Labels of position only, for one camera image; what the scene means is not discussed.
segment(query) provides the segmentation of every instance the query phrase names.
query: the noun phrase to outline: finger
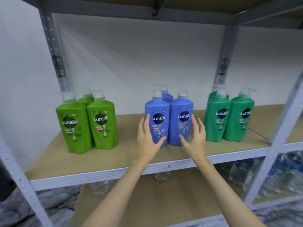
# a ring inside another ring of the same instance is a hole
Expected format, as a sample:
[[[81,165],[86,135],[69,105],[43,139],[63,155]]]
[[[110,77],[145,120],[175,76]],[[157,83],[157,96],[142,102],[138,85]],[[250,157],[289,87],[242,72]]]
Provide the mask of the finger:
[[[158,142],[157,142],[157,148],[158,150],[161,148],[162,144],[164,143],[166,137],[162,137]]]
[[[143,123],[144,123],[144,116],[142,116],[139,126],[138,126],[138,135],[144,134],[144,129],[143,129]]]
[[[192,125],[194,126],[194,135],[199,133],[199,125],[195,119],[194,114],[191,115]]]
[[[199,122],[199,125],[200,125],[200,133],[201,133],[201,132],[204,132],[204,131],[205,131],[205,126],[204,126],[204,124],[202,123],[202,121],[201,121],[200,118],[198,118],[198,122]]]
[[[182,135],[179,135],[181,143],[184,147],[188,146],[188,142],[185,140],[185,138]]]
[[[145,118],[145,122],[144,122],[144,132],[145,132],[145,134],[151,135],[151,131],[149,130],[149,117],[150,117],[150,115],[147,114],[147,116]]]

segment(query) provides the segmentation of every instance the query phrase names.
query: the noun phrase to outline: person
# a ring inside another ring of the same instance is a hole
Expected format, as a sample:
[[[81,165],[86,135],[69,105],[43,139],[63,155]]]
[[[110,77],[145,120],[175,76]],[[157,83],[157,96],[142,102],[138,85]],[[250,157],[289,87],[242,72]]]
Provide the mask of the person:
[[[205,150],[205,127],[200,119],[198,119],[198,124],[194,115],[191,117],[194,128],[193,140],[191,143],[188,143],[180,135],[181,142],[213,189],[228,225],[230,227],[265,226],[237,196],[214,168],[214,165],[208,160]],[[166,137],[162,137],[158,143],[153,143],[149,129],[149,118],[150,115],[148,114],[145,121],[142,118],[139,123],[138,157],[132,162],[115,187],[83,223],[82,227],[113,227],[119,225],[140,176],[166,139]]]

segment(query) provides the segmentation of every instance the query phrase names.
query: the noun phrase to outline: white pump cap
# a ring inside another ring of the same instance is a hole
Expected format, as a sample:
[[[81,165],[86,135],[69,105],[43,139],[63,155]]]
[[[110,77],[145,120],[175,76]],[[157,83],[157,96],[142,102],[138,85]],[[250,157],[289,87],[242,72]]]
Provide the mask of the white pump cap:
[[[168,93],[167,84],[155,84],[155,89],[161,90],[163,94]]]
[[[241,91],[240,91],[240,93],[239,93],[239,97],[249,98],[251,90],[256,91],[255,89],[250,88],[250,87],[244,87],[244,88],[242,88]]]
[[[92,97],[93,91],[89,87],[83,88],[83,97]]]
[[[104,96],[103,90],[95,90],[94,91],[94,101],[100,102],[100,101],[104,101],[104,100],[105,100],[105,96]]]
[[[218,88],[226,88],[226,86],[225,84],[214,84],[213,92],[215,92]]]
[[[76,93],[74,91],[62,93],[63,103],[70,104],[76,102]]]
[[[178,93],[178,99],[187,99],[187,89],[182,88]]]
[[[161,101],[163,100],[163,96],[162,96],[162,90],[160,89],[155,89],[152,91],[153,95],[152,95],[152,99],[154,101]]]
[[[217,88],[217,98],[226,98],[226,89],[225,88]]]

